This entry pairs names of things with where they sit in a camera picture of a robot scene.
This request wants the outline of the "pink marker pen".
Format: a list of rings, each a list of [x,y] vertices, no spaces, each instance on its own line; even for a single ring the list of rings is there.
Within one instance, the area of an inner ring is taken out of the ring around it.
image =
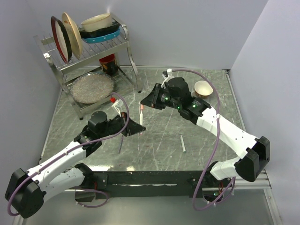
[[[140,110],[140,120],[139,120],[139,122],[140,122],[140,125],[143,125],[143,110],[142,109]]]

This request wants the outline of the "green marker pen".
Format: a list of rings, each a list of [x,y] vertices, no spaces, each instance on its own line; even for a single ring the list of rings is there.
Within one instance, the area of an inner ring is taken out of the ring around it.
[[[184,143],[184,139],[183,139],[182,134],[180,134],[180,141],[181,141],[183,153],[186,153],[187,151],[186,151],[186,147],[185,147],[185,143]]]

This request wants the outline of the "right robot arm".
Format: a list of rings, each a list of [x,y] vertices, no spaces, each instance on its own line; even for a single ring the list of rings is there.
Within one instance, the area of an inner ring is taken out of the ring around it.
[[[209,166],[205,181],[211,187],[235,176],[254,182],[270,160],[270,141],[266,137],[248,134],[218,114],[209,103],[193,97],[182,77],[172,78],[164,84],[156,83],[141,103],[159,110],[166,107],[178,110],[181,117],[219,136],[236,153],[234,159]]]

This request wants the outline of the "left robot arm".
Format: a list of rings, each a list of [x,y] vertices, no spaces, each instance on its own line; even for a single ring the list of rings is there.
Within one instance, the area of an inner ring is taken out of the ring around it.
[[[103,111],[93,113],[82,132],[59,153],[31,169],[13,172],[5,193],[8,214],[29,218],[46,201],[70,188],[99,193],[108,199],[108,194],[97,190],[94,172],[80,161],[95,152],[103,140],[143,131],[146,127],[133,121],[127,112],[111,120]]]

